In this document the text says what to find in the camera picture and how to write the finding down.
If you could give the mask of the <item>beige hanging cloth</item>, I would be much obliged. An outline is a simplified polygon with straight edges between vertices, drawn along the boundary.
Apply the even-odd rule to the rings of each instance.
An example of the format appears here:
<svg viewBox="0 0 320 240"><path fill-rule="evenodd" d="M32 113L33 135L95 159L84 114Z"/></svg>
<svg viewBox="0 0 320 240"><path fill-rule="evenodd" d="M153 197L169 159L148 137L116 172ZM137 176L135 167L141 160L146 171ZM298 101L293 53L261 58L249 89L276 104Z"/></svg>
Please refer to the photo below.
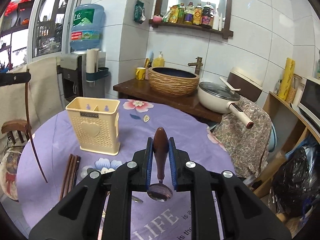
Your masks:
<svg viewBox="0 0 320 240"><path fill-rule="evenodd" d="M29 71L28 106L31 130L37 130L62 111L57 78L56 57L47 57L11 70L10 74ZM26 119L25 84L1 87L1 125L7 121Z"/></svg>

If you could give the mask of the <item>wooden handled metal spoon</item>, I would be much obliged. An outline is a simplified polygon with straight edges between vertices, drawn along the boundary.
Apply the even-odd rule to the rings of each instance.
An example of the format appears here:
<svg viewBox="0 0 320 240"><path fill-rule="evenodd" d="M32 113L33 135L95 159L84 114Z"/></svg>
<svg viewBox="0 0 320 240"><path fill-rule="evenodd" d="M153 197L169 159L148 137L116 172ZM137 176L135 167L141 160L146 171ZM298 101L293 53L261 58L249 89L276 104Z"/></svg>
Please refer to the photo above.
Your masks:
<svg viewBox="0 0 320 240"><path fill-rule="evenodd" d="M153 138L153 155L157 165L158 183L151 184L147 191L148 196L158 202L166 202L173 193L172 190L163 184L165 178L165 163L169 152L169 142L163 127L157 128Z"/></svg>

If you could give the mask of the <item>yellow mug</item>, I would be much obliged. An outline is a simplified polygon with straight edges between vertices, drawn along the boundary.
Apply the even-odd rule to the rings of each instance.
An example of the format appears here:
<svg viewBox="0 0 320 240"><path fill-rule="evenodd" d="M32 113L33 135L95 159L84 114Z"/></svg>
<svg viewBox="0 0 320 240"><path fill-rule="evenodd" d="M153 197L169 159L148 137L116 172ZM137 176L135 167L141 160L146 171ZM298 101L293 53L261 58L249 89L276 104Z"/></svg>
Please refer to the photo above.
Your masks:
<svg viewBox="0 0 320 240"><path fill-rule="evenodd" d="M136 68L136 79L137 80L144 80L146 75L146 68L144 67L137 67Z"/></svg>

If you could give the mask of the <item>yellow roll of bags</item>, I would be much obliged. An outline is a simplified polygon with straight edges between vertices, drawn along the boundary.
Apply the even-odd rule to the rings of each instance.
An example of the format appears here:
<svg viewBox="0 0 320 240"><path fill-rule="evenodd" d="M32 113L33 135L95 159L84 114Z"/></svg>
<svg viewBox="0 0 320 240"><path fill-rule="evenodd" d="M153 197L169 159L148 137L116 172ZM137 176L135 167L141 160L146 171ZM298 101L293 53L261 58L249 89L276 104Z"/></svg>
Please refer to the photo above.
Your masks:
<svg viewBox="0 0 320 240"><path fill-rule="evenodd" d="M283 78L281 80L279 91L278 91L278 96L282 100L286 100L288 96L294 71L295 71L295 61L288 57L286 59L284 74L283 74Z"/></svg>

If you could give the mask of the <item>cream pan with lid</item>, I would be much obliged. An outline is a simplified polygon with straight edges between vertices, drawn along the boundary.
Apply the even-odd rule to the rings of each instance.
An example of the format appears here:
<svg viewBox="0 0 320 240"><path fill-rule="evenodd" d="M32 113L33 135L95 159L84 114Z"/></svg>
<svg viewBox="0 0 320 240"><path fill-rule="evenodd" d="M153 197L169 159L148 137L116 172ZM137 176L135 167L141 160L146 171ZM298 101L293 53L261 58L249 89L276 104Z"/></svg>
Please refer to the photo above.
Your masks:
<svg viewBox="0 0 320 240"><path fill-rule="evenodd" d="M234 88L223 77L219 77L224 84L221 86L213 82L201 82L198 88L199 102L207 109L221 114L233 113L247 129L254 125L253 121L238 106L240 88Z"/></svg>

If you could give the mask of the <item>floral cloth covered chair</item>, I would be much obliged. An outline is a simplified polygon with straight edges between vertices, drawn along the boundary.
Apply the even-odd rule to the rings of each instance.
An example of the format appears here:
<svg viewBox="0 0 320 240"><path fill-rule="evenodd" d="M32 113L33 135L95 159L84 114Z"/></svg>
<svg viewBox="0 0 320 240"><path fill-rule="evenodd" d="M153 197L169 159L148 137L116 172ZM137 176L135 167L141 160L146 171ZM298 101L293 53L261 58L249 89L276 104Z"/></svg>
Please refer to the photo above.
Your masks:
<svg viewBox="0 0 320 240"><path fill-rule="evenodd" d="M247 129L233 113L229 113L222 116L221 122L212 131L207 131L207 137L228 152L237 176L257 177L267 165L271 118L261 107L243 96L240 97L239 107L253 121L252 128Z"/></svg>

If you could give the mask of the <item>woven brown basin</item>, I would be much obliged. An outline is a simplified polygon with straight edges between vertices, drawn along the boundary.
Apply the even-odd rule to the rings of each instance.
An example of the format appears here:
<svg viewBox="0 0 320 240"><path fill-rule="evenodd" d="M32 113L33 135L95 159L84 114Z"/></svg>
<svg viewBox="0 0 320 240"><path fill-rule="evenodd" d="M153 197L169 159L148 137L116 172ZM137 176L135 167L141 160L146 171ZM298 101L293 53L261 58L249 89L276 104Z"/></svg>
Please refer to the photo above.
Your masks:
<svg viewBox="0 0 320 240"><path fill-rule="evenodd" d="M150 87L168 96L192 94L200 82L197 74L167 67L152 67L148 75Z"/></svg>

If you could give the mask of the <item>bronze faucet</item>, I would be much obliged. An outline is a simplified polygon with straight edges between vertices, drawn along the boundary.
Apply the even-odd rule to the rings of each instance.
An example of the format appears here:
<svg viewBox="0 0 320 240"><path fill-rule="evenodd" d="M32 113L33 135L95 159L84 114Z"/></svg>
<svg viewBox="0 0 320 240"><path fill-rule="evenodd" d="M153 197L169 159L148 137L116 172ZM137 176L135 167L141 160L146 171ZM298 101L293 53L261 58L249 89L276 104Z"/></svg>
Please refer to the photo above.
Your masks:
<svg viewBox="0 0 320 240"><path fill-rule="evenodd" d="M189 67L195 67L195 74L199 75L201 67L203 66L202 57L197 57L196 58L196 62L189 62L188 66Z"/></svg>

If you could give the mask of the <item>black silver water dispenser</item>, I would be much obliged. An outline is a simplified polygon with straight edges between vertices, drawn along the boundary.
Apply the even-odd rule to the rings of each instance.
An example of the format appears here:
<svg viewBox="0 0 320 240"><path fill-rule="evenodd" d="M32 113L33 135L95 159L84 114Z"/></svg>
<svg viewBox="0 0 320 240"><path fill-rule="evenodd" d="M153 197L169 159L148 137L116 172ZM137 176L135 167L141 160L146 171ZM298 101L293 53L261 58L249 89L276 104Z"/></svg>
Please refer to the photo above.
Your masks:
<svg viewBox="0 0 320 240"><path fill-rule="evenodd" d="M85 50L62 54L58 70L62 74L63 93L67 102L71 102L78 96L105 97L106 77L94 82L88 82L86 79Z"/></svg>

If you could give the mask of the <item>cat print cushion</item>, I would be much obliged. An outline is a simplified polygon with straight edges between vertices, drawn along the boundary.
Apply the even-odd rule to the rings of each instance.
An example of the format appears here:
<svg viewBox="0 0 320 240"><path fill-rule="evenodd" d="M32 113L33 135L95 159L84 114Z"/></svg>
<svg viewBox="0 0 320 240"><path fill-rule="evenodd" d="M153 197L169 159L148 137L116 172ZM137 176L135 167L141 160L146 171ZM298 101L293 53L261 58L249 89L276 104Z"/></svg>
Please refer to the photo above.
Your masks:
<svg viewBox="0 0 320 240"><path fill-rule="evenodd" d="M16 177L23 146L10 147L1 160L1 190L13 201L18 201Z"/></svg>

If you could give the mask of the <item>wooden storage shelf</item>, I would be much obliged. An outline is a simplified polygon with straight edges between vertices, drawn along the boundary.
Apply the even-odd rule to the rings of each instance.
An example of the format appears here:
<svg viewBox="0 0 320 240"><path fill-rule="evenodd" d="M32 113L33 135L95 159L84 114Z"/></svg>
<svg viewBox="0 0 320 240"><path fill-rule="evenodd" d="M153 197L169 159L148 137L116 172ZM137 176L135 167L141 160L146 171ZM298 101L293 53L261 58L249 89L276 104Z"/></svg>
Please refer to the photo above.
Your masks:
<svg viewBox="0 0 320 240"><path fill-rule="evenodd" d="M308 135L319 141L317 129L300 112L300 109L269 92L263 110L268 113L275 127L277 144L269 154L267 166L256 179L261 185L253 191L259 198L269 194L274 174L285 162L285 154L296 148Z"/></svg>

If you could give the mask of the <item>window with metal frame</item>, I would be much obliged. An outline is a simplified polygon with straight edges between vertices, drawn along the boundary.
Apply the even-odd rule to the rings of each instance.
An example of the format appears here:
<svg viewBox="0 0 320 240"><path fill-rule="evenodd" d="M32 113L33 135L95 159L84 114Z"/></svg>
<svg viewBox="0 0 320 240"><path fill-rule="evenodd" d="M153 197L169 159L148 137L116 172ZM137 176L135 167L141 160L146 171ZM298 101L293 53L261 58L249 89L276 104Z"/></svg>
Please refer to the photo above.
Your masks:
<svg viewBox="0 0 320 240"><path fill-rule="evenodd" d="M71 52L73 12L80 0L11 0L1 16L1 67Z"/></svg>

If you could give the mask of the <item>purple floral tablecloth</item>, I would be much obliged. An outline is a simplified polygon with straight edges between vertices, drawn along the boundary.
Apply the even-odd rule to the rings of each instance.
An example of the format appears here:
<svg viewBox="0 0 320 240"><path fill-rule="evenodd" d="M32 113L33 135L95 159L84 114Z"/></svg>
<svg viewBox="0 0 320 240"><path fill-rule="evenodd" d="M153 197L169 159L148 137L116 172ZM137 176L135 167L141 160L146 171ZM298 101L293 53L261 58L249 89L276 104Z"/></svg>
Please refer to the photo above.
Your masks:
<svg viewBox="0 0 320 240"><path fill-rule="evenodd" d="M17 169L18 200L31 227L31 239L219 239L231 206L223 200L225 183L237 182L229 154L207 137L206 125L172 107L154 104L144 114L119 105L119 153L80 149L67 111L46 121L33 137L46 183L31 144ZM169 154L163 184L166 202L146 189L146 146L163 127L177 149L177 189L171 181ZM76 184L61 200L69 155L81 157ZM136 203L132 195L143 200Z"/></svg>

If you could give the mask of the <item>black plastic bag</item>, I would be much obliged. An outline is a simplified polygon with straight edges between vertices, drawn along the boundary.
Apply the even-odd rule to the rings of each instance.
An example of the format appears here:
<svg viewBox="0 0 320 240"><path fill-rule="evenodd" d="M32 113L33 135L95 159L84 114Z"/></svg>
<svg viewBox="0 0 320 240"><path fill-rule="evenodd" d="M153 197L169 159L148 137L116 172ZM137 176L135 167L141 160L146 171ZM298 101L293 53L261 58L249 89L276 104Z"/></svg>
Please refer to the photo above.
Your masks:
<svg viewBox="0 0 320 240"><path fill-rule="evenodd" d="M319 143L305 142L287 154L274 175L272 189L282 210L305 215L319 203Z"/></svg>

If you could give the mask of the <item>blue water jug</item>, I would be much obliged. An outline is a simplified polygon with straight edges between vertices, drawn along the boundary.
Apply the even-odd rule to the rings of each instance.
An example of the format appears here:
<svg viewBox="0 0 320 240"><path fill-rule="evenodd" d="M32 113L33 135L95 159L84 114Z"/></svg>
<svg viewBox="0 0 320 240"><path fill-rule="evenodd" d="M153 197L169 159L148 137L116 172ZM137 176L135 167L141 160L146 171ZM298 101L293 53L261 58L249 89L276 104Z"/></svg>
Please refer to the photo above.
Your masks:
<svg viewBox="0 0 320 240"><path fill-rule="evenodd" d="M75 8L70 46L74 51L99 48L104 7L83 4Z"/></svg>

